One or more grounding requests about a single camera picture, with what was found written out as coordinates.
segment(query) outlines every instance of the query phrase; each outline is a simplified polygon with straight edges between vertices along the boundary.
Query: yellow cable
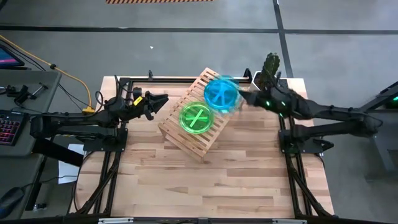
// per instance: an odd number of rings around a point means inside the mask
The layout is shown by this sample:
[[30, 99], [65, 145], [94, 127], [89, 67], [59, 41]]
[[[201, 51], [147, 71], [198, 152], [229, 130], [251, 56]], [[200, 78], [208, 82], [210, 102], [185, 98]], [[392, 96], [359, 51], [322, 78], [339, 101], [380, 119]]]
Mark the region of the yellow cable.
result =
[[[13, 45], [14, 47], [18, 48], [19, 50], [23, 51], [25, 54], [30, 55], [30, 56], [33, 57], [33, 58], [36, 58], [37, 60], [39, 60], [39, 61], [41, 61], [41, 62], [47, 64], [48, 66], [51, 66], [51, 63], [48, 63], [48, 62], [46, 62], [45, 60], [43, 60], [43, 59], [41, 59], [41, 58], [38, 58], [38, 57], [36, 57], [35, 55], [32, 55], [31, 53], [29, 53], [29, 52], [27, 52], [26, 50], [22, 49], [20, 46], [14, 44], [13, 42], [11, 42], [11, 41], [8, 40], [7, 38], [3, 37], [2, 35], [0, 35], [0, 37], [1, 37], [2, 39], [4, 39], [6, 42], [8, 42], [9, 44], [11, 44], [11, 45]], [[89, 106], [90, 106], [90, 108], [87, 108], [87, 109], [88, 109], [88, 110], [93, 110], [93, 107], [91, 106], [91, 95], [90, 95], [90, 90], [88, 89], [86, 83], [84, 83], [84, 82], [81, 81], [80, 79], [74, 77], [73, 75], [69, 75], [68, 73], [62, 71], [61, 69], [59, 69], [59, 68], [57, 68], [57, 67], [55, 67], [55, 69], [56, 69], [57, 71], [59, 71], [60, 73], [66, 75], [67, 77], [72, 78], [72, 79], [74, 79], [74, 80], [80, 82], [81, 84], [83, 84], [83, 86], [84, 86], [84, 87], [86, 88], [86, 90], [87, 90], [87, 94], [88, 94], [88, 104], [89, 104]]]

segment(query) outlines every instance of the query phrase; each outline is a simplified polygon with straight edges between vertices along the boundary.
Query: orange warning stripe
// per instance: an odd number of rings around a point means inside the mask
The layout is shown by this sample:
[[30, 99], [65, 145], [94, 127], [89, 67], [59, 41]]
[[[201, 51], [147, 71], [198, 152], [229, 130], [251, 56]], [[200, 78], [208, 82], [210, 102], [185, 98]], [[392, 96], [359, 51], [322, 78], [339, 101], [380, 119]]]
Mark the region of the orange warning stripe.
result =
[[125, 3], [174, 3], [174, 2], [209, 2], [213, 0], [105, 0], [107, 4]]

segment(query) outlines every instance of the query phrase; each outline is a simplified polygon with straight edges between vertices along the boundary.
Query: white paper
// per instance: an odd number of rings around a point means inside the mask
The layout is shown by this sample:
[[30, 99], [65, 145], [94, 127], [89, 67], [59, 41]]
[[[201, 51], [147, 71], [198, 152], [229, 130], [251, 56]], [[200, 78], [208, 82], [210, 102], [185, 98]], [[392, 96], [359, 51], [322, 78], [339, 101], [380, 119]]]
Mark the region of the white paper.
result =
[[[82, 145], [82, 144], [69, 144], [68, 149], [75, 151], [81, 155], [84, 155], [83, 146], [84, 145]], [[77, 180], [77, 175], [79, 173], [79, 167], [71, 165], [71, 164], [67, 164], [62, 161], [58, 161], [58, 169], [59, 169], [58, 184], [70, 183], [70, 182]], [[61, 178], [65, 175], [74, 175], [76, 177]]]

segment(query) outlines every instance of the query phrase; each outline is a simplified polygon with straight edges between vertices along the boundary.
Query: mouse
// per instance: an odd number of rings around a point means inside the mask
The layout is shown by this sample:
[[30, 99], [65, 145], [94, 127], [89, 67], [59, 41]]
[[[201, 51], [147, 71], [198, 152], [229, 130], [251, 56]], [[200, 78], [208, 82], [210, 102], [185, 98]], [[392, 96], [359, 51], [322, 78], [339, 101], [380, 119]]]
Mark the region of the mouse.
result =
[[13, 187], [0, 198], [0, 219], [6, 218], [12, 212], [24, 194], [20, 187]]

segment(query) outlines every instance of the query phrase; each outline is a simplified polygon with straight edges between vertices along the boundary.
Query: computer monitor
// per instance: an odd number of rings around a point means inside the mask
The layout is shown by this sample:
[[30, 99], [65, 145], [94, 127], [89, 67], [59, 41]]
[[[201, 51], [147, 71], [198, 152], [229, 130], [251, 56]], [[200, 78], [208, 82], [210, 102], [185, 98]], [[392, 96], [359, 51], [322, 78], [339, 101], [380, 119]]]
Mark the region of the computer monitor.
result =
[[5, 46], [0, 45], [0, 68], [24, 66], [25, 63], [16, 57]]

